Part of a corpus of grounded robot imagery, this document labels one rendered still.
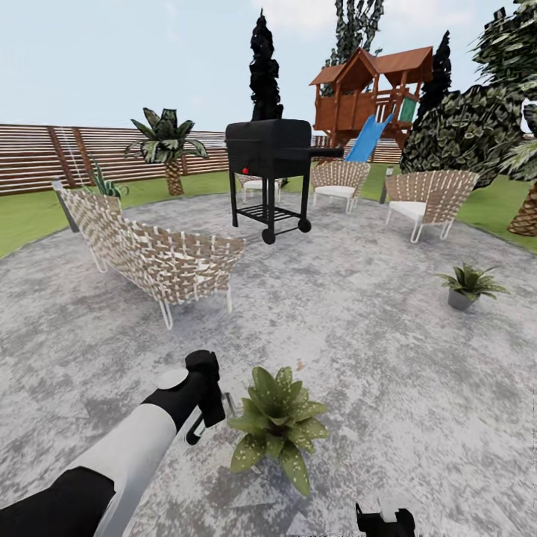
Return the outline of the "insectifuge atomizer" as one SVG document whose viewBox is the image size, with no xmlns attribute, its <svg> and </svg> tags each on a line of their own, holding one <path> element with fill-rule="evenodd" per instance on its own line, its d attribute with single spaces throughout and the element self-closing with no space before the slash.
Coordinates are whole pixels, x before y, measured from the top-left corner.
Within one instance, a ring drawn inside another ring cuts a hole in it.
<svg viewBox="0 0 537 537">
<path fill-rule="evenodd" d="M 187 444 L 189 445 L 196 445 L 199 442 L 199 439 L 204 435 L 204 433 L 208 430 L 208 427 L 206 426 L 204 422 L 204 416 L 201 414 L 196 420 L 196 422 L 193 424 L 192 429 L 189 430 L 186 436 Z"/>
</svg>

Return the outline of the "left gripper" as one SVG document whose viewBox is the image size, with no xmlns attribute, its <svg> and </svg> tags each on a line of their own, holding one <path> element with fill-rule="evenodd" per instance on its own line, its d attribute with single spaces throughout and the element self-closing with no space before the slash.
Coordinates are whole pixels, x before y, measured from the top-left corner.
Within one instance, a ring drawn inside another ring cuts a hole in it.
<svg viewBox="0 0 537 537">
<path fill-rule="evenodd" d="M 226 418 L 226 414 L 223 409 L 223 401 L 220 398 L 220 389 L 217 388 L 216 393 L 211 396 L 210 399 L 201 400 L 198 405 L 204 416 L 204 422 L 207 427 L 214 426 L 219 421 Z"/>
</svg>

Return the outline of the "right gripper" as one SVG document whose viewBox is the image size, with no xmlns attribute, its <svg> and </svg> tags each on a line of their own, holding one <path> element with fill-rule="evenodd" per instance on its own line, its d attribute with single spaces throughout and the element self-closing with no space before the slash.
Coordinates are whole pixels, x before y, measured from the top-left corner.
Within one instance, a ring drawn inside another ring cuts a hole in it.
<svg viewBox="0 0 537 537">
<path fill-rule="evenodd" d="M 357 524 L 366 537 L 415 537 L 415 522 L 407 510 L 396 511 L 397 522 L 386 523 L 380 513 L 363 514 L 357 511 Z"/>
</svg>

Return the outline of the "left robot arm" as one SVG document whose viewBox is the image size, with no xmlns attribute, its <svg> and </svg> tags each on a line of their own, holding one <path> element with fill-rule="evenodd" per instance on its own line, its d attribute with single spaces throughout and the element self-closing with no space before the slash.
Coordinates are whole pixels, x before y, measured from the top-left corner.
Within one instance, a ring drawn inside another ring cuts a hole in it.
<svg viewBox="0 0 537 537">
<path fill-rule="evenodd" d="M 0 537 L 122 537 L 167 449 L 194 408 L 207 427 L 244 412 L 234 382 L 217 384 L 215 352 L 197 350 L 186 367 L 163 375 L 157 390 L 119 430 L 67 465 L 50 489 L 0 511 Z"/>
</svg>

